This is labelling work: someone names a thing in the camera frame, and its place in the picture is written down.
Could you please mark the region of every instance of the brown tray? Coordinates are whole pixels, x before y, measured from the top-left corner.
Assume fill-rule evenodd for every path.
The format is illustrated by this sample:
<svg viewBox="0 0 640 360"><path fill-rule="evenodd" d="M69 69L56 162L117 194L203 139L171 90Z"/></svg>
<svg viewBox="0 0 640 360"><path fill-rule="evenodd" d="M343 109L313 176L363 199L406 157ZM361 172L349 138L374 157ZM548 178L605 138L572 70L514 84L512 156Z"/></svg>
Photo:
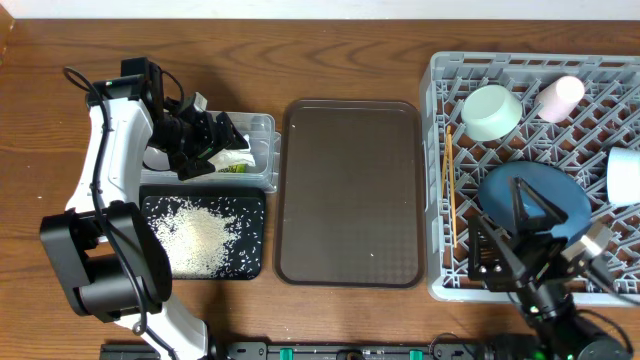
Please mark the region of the brown tray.
<svg viewBox="0 0 640 360"><path fill-rule="evenodd" d="M287 110L274 266L296 285L407 288L424 274L420 116L403 102Z"/></svg>

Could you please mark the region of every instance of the green switch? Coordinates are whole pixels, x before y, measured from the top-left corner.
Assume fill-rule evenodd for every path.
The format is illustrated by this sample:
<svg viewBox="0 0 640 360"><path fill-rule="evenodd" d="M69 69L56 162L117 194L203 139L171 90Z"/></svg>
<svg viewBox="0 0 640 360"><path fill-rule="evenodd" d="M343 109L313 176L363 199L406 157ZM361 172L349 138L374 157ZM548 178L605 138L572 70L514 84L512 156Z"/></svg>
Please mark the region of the green switch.
<svg viewBox="0 0 640 360"><path fill-rule="evenodd" d="M533 353L533 360L547 360L547 357L544 356L544 353L536 351Z"/></svg>
<svg viewBox="0 0 640 360"><path fill-rule="evenodd" d="M420 350L409 351L409 360L422 360L422 357L422 351Z"/></svg>
<svg viewBox="0 0 640 360"><path fill-rule="evenodd" d="M280 349L280 360L293 360L293 349Z"/></svg>

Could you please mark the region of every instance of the wooden table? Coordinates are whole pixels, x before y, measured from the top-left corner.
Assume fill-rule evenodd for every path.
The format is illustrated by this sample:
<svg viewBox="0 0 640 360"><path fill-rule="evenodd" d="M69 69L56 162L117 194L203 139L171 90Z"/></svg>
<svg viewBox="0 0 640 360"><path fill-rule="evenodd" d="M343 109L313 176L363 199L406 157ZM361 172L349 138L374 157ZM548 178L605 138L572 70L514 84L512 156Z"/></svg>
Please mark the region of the wooden table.
<svg viewBox="0 0 640 360"><path fill-rule="evenodd" d="M136 340L76 316L40 244L40 220L63 211L89 139L84 94L64 79L64 65L101 80L118 76L121 59L149 56L187 93L204 94L209 109L269 113L280 128L299 98L417 107L437 51L638 54L639 34L632 22L17 21L0 68L0 357L89 359L104 342ZM425 343L445 331L486 338L528 330L510 305L436 302L424 281L406 291L285 285L272 270L275 202L257 279L174 282L220 339ZM640 311L599 311L640 347Z"/></svg>

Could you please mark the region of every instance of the plastic bin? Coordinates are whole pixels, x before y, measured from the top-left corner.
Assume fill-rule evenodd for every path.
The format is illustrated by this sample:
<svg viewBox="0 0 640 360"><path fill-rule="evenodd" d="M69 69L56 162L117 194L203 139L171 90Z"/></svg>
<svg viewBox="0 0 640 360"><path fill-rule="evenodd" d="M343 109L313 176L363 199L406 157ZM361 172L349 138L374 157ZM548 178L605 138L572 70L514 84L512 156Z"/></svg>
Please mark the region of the plastic bin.
<svg viewBox="0 0 640 360"><path fill-rule="evenodd" d="M220 111L211 111L215 117ZM265 193L277 191L280 171L280 134L275 131L275 120L268 114L228 112L231 121L242 135L249 135L251 153L256 166L246 167L246 173L214 172L186 181L178 180L175 173L142 170L140 183L145 184L184 184L252 187Z"/></svg>
<svg viewBox="0 0 640 360"><path fill-rule="evenodd" d="M580 78L587 93L570 120L550 124L536 116L540 108L533 107L533 100L539 89L562 75ZM507 87L524 104L524 115L501 139L468 143L462 136L460 111L466 96L487 84ZM491 293L469 281L466 222L482 214L476 193L491 169L507 161L529 160L571 175L589 196L593 218L612 222L615 237L605 253L609 270L617 276L618 292L640 301L640 205L610 205L605 178L608 149L614 145L640 148L640 57L440 52L431 58L420 83L420 105L427 187L427 283L434 298L509 301L505 293ZM442 140L449 124L457 127L453 135L457 153L455 250L448 216L451 194L447 190L443 198L440 183ZM577 304L626 305L587 279L576 279L573 285L572 289L578 288L574 293Z"/></svg>

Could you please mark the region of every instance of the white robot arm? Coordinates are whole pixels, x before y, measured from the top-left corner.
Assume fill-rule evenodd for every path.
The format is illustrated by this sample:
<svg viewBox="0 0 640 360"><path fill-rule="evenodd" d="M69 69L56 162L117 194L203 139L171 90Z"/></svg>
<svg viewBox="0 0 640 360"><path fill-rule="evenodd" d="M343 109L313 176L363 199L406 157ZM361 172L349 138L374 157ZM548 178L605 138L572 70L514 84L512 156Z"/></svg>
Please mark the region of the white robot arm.
<svg viewBox="0 0 640 360"><path fill-rule="evenodd" d="M206 359L207 326L171 294L168 257L139 210L143 155L147 146L166 152L171 170L187 179L215 171L207 160L221 149L247 144L225 113L214 119L205 111L200 94L163 101L163 73L138 58L122 62L118 79L81 78L89 90L87 156L65 213L45 217L40 237L78 315L134 330L162 359ZM86 253L105 240L114 254Z"/></svg>

